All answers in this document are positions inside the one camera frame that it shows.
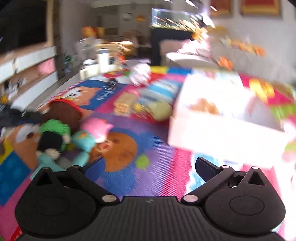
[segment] cartoon eye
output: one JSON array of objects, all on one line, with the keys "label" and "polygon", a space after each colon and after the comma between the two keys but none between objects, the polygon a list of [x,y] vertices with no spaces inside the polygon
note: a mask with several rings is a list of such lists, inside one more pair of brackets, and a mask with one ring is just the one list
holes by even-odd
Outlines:
[{"label": "cartoon eye", "polygon": [[39,125],[24,125],[15,137],[16,143],[21,143],[26,139],[31,139],[35,133],[39,132]]}]

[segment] pink plush toy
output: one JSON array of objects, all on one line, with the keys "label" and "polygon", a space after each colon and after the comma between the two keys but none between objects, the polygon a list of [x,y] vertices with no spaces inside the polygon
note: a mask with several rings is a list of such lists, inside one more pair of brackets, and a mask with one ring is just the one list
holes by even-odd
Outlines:
[{"label": "pink plush toy", "polygon": [[87,131],[94,137],[96,143],[105,142],[109,130],[112,128],[112,124],[108,124],[105,120],[97,118],[89,118],[80,126],[81,130]]}]

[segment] aquarium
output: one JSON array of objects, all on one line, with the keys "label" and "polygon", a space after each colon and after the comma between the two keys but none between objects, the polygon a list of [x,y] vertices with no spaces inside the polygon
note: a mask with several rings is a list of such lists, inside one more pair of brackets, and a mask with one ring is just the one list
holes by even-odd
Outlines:
[{"label": "aquarium", "polygon": [[200,14],[152,8],[151,27],[195,32],[205,24]]}]

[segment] red framed picture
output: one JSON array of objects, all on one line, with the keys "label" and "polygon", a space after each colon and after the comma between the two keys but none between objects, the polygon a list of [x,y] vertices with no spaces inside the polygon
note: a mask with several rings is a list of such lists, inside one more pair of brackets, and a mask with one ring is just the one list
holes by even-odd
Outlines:
[{"label": "red framed picture", "polygon": [[210,0],[210,6],[211,17],[232,16],[232,0]]},{"label": "red framed picture", "polygon": [[281,0],[241,0],[242,15],[281,16]]}]

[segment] black television screen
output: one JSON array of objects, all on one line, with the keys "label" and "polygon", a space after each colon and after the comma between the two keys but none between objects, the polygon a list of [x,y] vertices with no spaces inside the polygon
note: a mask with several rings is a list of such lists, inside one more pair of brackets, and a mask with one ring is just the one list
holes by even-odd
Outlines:
[{"label": "black television screen", "polygon": [[0,54],[46,42],[45,0],[0,0]]}]

